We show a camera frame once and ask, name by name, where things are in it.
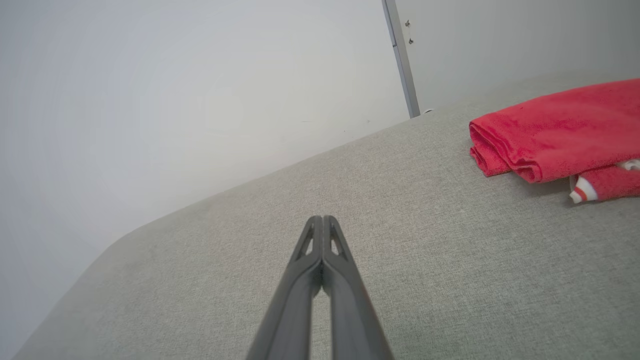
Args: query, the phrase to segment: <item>gray couch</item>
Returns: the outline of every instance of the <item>gray couch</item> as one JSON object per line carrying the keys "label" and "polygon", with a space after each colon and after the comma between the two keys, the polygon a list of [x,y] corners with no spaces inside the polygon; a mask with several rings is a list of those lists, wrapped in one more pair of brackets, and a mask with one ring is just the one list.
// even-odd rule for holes
{"label": "gray couch", "polygon": [[[340,221],[396,359],[640,357],[640,199],[485,178],[470,120],[613,80],[530,79],[217,194],[108,248],[15,357],[242,359],[310,215]],[[312,358],[330,357],[328,297]]]}

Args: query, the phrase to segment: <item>towel fold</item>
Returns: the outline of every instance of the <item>towel fold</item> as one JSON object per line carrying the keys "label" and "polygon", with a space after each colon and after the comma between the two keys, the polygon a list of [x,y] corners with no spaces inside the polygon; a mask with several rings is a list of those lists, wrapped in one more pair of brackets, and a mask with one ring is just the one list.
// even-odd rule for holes
{"label": "towel fold", "polygon": [[[469,130],[470,154],[486,176],[512,170],[530,183],[544,183],[615,167],[640,158],[640,79],[538,97],[479,117]],[[597,171],[583,176],[591,178],[600,200],[625,193],[606,190],[602,181],[633,182],[637,176],[621,176],[628,170],[619,167],[603,171],[602,178]]]}

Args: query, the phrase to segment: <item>couch cushion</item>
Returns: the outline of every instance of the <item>couch cushion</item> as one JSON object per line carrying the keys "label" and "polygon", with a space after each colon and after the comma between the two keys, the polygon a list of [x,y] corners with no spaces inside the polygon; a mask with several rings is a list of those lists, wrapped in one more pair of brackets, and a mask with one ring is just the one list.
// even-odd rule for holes
{"label": "couch cushion", "polygon": [[[279,170],[108,248],[16,359],[241,359],[306,219],[339,220],[396,359],[640,357],[640,199],[486,178],[470,120],[609,76],[500,88]],[[327,296],[312,358],[330,357]]]}

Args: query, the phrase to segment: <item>gray fabric surface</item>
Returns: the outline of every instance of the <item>gray fabric surface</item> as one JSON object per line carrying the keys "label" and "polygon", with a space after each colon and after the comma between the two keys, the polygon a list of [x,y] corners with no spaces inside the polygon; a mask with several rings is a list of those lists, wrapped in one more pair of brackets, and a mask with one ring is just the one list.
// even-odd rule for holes
{"label": "gray fabric surface", "polygon": [[[485,178],[468,122],[612,80],[531,79],[380,131],[145,225],[15,357],[242,359],[310,215],[335,215],[400,359],[640,357],[640,199]],[[327,296],[312,358],[330,358]]]}

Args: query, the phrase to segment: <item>white wall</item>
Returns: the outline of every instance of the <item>white wall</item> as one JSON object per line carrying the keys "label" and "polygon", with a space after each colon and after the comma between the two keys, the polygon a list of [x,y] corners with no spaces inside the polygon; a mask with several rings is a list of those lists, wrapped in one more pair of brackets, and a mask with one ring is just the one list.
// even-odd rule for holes
{"label": "white wall", "polygon": [[638,0],[395,0],[420,110],[500,83],[593,69],[640,76]]}
{"label": "white wall", "polygon": [[380,0],[0,4],[0,359],[133,229],[408,118]]}

